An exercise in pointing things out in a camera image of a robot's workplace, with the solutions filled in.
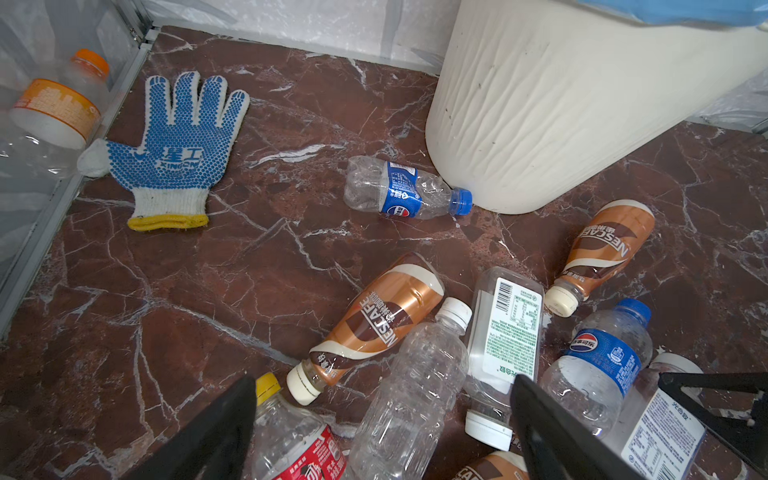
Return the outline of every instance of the yellow glove hem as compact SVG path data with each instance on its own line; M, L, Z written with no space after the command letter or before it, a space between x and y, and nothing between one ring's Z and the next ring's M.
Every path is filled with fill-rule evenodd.
M208 225L206 215L153 215L151 217L133 217L128 227L137 232L146 232L158 228L196 228Z

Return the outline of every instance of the orange bottle cap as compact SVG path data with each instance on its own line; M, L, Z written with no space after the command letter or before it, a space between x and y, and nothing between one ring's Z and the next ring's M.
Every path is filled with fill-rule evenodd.
M94 51L90 51L86 48L81 48L78 53L74 54L72 60L82 60L96 67L102 78L109 76L109 64L104 60L101 55Z

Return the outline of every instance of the barcode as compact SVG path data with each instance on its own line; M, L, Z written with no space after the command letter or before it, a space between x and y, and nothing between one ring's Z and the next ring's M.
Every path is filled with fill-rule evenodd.
M496 308L509 314L509 303L512 301L512 285L510 283L499 282L496 292Z
M659 475L656 477L656 480L675 480L674 474L670 472L666 462L662 462L661 470L659 470Z

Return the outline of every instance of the bottle label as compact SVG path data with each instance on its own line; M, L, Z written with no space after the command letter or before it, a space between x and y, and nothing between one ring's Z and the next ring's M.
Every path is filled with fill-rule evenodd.
M422 207L422 197L416 190L419 171L413 167L387 162L389 191L384 200L384 214L415 217Z
M341 454L330 427L326 427L312 445L276 480L336 480L341 478L346 460Z
M400 257L352 301L325 341L310 350L315 371L335 385L347 370L402 340L444 293L420 255Z
M621 450L621 458L648 480L682 480L704 432L696 417L657 390Z
M69 87L55 81L36 78L16 101L13 108L39 111L74 128L87 140L101 119L96 105Z
M598 211L576 238L561 278L584 298L621 272L654 229L650 209L635 200L616 200Z
M507 462L500 455L490 454L458 471L453 480L528 480L528 473Z
M610 333L583 329L571 341L566 355L586 360L616 382L624 397L642 368L640 357Z
M503 278L496 280L482 369L506 382L534 378L541 324L541 295Z

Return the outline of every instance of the blue trash bag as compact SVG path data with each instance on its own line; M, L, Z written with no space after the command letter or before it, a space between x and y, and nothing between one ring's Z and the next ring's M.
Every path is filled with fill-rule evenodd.
M766 0L576 0L649 25L704 22L733 27L768 20Z

